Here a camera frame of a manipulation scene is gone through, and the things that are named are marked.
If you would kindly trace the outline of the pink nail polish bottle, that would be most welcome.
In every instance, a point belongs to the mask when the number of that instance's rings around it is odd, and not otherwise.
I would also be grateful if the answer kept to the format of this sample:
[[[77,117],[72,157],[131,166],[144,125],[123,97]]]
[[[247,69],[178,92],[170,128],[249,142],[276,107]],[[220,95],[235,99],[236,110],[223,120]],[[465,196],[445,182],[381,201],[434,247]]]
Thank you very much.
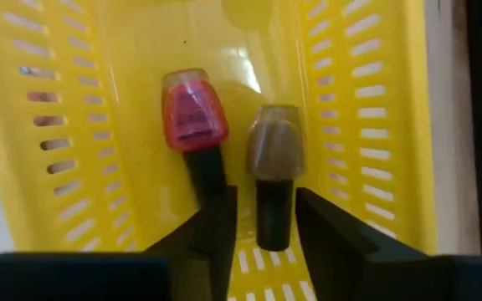
[[[167,145],[182,153],[199,206],[208,206],[227,189],[221,144],[229,128],[204,69],[164,75],[162,123]]]

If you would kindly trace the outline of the beige nail polish bottle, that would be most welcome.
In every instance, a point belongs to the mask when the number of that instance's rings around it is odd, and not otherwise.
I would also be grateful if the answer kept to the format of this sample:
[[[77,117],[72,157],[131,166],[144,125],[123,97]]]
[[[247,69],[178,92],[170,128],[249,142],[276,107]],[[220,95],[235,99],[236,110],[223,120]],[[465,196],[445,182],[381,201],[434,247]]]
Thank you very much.
[[[305,171],[300,108],[263,105],[250,128],[247,172],[254,178],[256,241],[281,252],[290,245],[295,179]]]

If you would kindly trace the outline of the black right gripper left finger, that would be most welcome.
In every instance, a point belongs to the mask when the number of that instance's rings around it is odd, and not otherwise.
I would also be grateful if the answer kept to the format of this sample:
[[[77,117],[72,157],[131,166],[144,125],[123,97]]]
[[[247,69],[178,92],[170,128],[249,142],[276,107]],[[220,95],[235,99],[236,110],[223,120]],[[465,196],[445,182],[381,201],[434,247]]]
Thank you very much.
[[[229,186],[140,252],[2,253],[0,301],[226,301],[236,226]]]

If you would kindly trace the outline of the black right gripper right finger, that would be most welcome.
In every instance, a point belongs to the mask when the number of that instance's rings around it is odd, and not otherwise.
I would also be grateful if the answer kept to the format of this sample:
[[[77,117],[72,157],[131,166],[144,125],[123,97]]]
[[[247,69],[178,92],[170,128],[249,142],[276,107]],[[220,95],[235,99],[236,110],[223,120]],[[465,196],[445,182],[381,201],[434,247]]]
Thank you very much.
[[[482,301],[482,256],[427,255],[308,188],[295,215],[318,301]]]

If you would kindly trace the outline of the yellow plastic basket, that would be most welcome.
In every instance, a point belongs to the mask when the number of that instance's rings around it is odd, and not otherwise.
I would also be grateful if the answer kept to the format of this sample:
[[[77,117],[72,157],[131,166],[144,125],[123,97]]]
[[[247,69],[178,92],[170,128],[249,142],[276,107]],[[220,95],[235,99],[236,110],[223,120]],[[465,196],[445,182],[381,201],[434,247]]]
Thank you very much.
[[[369,229],[437,250],[423,0],[0,0],[0,201],[19,251],[142,251],[197,199],[167,146],[162,78],[202,69],[223,144],[233,254],[220,301],[316,301],[305,232],[255,242],[248,133],[300,109],[296,180]]]

